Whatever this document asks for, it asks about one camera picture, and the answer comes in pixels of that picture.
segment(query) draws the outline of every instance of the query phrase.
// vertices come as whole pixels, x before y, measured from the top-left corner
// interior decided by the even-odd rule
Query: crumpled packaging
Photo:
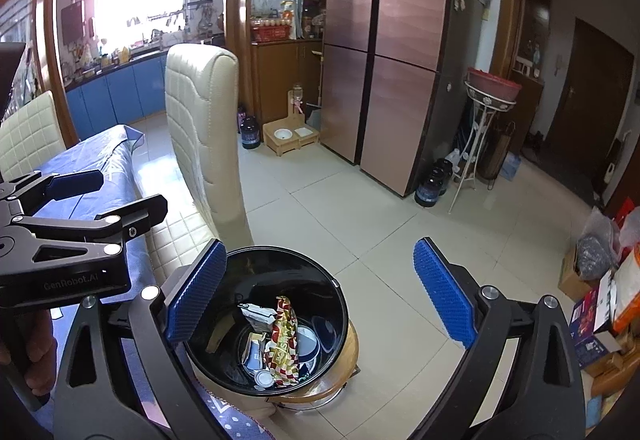
[[[294,386],[298,383],[298,319],[288,297],[276,299],[276,321],[265,351],[267,368],[276,386]]]

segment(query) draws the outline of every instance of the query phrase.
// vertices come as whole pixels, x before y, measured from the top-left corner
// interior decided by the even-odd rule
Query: human hand
[[[35,396],[43,396],[56,383],[56,351],[58,342],[53,337],[53,321],[49,310],[39,310],[33,316],[31,336],[26,338],[26,350],[31,366],[24,374],[27,386]],[[11,355],[0,341],[0,364],[9,364]]]

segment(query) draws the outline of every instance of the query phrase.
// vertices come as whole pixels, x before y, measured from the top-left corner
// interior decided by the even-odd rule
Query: red basket
[[[468,81],[473,88],[504,101],[515,101],[522,85],[469,67]]]
[[[290,26],[273,26],[273,27],[252,27],[254,30],[254,40],[258,43],[279,42],[280,40],[288,40]]]

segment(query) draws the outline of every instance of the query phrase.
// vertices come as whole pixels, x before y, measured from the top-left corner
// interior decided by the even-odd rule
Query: small cardboard box
[[[597,289],[591,289],[574,306],[569,331],[574,340],[580,368],[585,368],[611,352],[621,349],[611,332],[610,286],[613,278],[609,271],[600,280]]]
[[[560,281],[558,289],[562,290],[572,301],[580,301],[591,287],[586,281],[580,279],[575,263],[575,246],[564,256],[562,269],[560,270]]]

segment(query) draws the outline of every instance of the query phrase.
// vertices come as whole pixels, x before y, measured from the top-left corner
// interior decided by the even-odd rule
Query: pink refrigerator
[[[321,142],[413,191],[450,151],[481,12],[478,0],[327,0]]]

